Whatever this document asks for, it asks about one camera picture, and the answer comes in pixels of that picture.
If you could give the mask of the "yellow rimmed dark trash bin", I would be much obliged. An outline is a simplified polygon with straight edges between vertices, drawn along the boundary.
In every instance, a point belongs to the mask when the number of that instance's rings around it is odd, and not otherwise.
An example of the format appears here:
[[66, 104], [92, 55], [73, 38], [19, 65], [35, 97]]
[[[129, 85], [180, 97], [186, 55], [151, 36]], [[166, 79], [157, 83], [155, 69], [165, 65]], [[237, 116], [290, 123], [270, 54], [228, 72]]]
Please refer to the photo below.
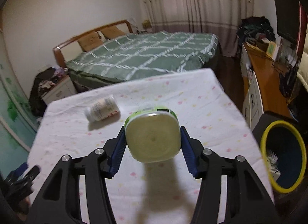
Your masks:
[[[266, 159], [269, 150], [278, 157], [278, 168], [281, 175], [277, 181], [274, 181], [267, 166]], [[274, 190], [281, 194], [294, 191], [302, 182], [307, 165], [305, 143], [296, 127], [283, 120], [272, 122], [262, 134], [260, 151]]]

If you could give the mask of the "pink white curtain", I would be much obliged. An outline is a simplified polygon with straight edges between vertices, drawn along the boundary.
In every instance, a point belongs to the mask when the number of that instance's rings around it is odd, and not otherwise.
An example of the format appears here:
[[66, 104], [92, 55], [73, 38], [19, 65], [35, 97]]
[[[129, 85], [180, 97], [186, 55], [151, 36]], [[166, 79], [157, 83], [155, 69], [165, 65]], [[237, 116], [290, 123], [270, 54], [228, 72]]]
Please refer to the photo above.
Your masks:
[[254, 0], [140, 0], [143, 20], [153, 32], [213, 33], [222, 54], [233, 57], [242, 19], [253, 15]]

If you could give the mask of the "cream puffer jacket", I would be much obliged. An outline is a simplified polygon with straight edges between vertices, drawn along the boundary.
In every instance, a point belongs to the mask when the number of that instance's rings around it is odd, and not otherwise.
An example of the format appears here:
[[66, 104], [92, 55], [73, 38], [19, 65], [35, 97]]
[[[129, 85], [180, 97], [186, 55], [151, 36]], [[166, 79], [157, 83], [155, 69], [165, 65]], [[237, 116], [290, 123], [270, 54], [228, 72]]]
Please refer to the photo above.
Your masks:
[[306, 37], [303, 48], [303, 54], [301, 58], [301, 62], [299, 65], [299, 69], [297, 72], [297, 78], [308, 91], [308, 28], [306, 29]]

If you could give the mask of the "brown pillow right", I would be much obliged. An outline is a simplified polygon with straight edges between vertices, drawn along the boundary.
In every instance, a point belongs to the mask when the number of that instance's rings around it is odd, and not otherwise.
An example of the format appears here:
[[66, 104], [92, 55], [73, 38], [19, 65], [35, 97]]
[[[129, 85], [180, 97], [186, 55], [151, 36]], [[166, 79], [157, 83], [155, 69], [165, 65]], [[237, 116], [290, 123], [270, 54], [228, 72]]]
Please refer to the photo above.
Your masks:
[[117, 26], [102, 28], [100, 31], [107, 39], [114, 39], [126, 35], [126, 33], [117, 28]]

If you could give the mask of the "white medicine bottle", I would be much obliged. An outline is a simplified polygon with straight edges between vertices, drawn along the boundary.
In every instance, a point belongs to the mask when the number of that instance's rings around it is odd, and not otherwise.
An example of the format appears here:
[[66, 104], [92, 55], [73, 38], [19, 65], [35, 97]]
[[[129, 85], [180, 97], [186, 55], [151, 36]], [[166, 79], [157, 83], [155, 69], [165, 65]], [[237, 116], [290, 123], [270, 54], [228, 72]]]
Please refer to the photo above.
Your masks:
[[120, 109], [112, 95], [97, 100], [85, 109], [85, 116], [89, 122], [105, 120], [118, 114]]

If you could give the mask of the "green yogurt bottle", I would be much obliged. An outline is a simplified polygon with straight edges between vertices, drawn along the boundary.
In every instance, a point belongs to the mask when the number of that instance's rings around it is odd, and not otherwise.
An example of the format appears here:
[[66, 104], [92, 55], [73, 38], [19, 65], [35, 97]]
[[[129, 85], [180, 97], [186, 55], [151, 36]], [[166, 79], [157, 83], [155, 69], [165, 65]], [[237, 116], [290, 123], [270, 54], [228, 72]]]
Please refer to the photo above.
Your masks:
[[181, 148], [178, 118], [167, 107], [149, 107], [134, 112], [124, 124], [131, 155], [142, 163], [172, 159]]

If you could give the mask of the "white tissue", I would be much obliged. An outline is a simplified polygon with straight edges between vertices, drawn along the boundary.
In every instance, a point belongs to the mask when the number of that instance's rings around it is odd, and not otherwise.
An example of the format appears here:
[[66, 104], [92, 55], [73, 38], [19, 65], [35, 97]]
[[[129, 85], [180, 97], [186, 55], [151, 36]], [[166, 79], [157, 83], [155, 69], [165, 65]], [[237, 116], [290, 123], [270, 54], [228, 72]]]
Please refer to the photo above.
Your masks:
[[274, 181], [277, 181], [281, 175], [281, 172], [278, 168], [278, 157], [273, 151], [267, 151], [267, 166], [270, 172], [270, 175], [273, 177]]

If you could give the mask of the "white bedside cabinet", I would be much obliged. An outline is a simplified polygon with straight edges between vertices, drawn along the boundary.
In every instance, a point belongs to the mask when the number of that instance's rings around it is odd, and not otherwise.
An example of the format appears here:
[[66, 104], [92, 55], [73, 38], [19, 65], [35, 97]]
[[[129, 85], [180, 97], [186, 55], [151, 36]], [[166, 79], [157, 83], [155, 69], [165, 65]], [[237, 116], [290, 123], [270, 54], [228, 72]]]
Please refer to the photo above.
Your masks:
[[77, 94], [72, 80], [67, 75], [61, 79], [55, 87], [42, 96], [43, 101], [48, 105], [51, 102]]

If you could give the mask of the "tissue box on far nightstand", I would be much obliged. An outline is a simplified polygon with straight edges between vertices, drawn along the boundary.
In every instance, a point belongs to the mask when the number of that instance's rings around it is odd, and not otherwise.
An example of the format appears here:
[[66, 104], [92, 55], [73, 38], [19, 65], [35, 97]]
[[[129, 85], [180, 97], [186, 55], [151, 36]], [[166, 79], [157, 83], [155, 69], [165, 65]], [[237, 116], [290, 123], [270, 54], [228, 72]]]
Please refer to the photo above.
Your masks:
[[144, 21], [142, 22], [142, 27], [143, 27], [144, 30], [147, 30], [147, 29], [151, 28], [151, 23], [150, 23], [150, 21], [149, 21], [149, 20], [144, 20]]

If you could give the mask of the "wooden bed with headboard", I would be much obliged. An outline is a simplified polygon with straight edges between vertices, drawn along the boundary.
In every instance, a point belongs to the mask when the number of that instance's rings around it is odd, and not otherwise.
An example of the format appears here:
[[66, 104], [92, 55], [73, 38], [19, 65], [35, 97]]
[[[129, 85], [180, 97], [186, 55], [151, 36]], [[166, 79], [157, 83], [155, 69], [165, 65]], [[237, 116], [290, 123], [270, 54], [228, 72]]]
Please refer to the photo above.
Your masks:
[[97, 89], [155, 75], [216, 70], [222, 51], [215, 34], [135, 34], [122, 20], [74, 36], [54, 47], [53, 53], [75, 84]]

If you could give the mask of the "brown pillow left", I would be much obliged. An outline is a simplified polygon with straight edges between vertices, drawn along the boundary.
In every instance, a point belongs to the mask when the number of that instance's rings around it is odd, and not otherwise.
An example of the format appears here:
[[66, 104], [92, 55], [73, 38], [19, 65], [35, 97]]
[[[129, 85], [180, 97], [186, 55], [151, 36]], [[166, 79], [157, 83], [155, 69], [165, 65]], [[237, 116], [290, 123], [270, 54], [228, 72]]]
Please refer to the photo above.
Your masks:
[[103, 41], [100, 39], [100, 36], [96, 31], [79, 38], [77, 42], [84, 52], [90, 52], [103, 44]]

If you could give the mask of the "small green framed box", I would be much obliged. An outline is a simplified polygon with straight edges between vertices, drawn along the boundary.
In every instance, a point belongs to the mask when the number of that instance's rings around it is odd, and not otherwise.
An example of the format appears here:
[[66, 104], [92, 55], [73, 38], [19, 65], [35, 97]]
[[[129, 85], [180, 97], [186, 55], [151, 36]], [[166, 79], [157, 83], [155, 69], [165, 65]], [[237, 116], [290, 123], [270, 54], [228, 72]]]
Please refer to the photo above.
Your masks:
[[266, 55], [276, 61], [278, 56], [279, 46], [275, 42], [269, 42]]

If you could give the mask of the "green checked duvet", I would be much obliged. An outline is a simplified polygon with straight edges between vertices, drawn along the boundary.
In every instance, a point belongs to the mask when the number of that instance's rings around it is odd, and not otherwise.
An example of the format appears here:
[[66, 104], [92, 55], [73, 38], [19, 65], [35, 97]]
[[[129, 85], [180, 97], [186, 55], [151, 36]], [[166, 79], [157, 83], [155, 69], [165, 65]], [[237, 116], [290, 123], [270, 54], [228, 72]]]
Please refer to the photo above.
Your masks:
[[215, 34], [126, 34], [66, 63], [69, 71], [110, 83], [125, 82], [211, 66], [220, 54]]

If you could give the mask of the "wooden low dresser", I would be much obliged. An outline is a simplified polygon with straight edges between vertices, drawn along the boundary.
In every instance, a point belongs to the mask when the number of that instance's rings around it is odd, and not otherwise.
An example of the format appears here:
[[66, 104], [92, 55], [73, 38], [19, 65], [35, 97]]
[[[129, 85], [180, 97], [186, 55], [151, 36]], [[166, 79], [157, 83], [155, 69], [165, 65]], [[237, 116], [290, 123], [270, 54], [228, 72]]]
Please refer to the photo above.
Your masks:
[[245, 96], [242, 114], [250, 130], [254, 130], [265, 113], [291, 119], [287, 99], [279, 90], [280, 69], [265, 52], [242, 44], [241, 71]]

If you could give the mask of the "white dotted tablecloth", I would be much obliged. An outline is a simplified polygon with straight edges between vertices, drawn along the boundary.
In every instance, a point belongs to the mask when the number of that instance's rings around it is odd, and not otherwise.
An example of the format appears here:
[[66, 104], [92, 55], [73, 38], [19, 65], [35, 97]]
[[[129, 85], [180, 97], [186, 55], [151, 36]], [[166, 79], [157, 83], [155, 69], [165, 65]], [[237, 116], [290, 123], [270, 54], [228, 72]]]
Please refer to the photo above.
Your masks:
[[[111, 95], [120, 114], [89, 122], [85, 109]], [[34, 192], [39, 192], [62, 155], [88, 155], [116, 137], [129, 115], [158, 106], [173, 110], [179, 124], [204, 147], [222, 157], [244, 156], [267, 192], [273, 192], [257, 142], [242, 112], [211, 69], [119, 83], [52, 102], [28, 156], [29, 166], [41, 168], [33, 183]], [[147, 165], [126, 151], [118, 173], [106, 184], [117, 223], [189, 223], [200, 188], [200, 180], [189, 173], [182, 153]]]

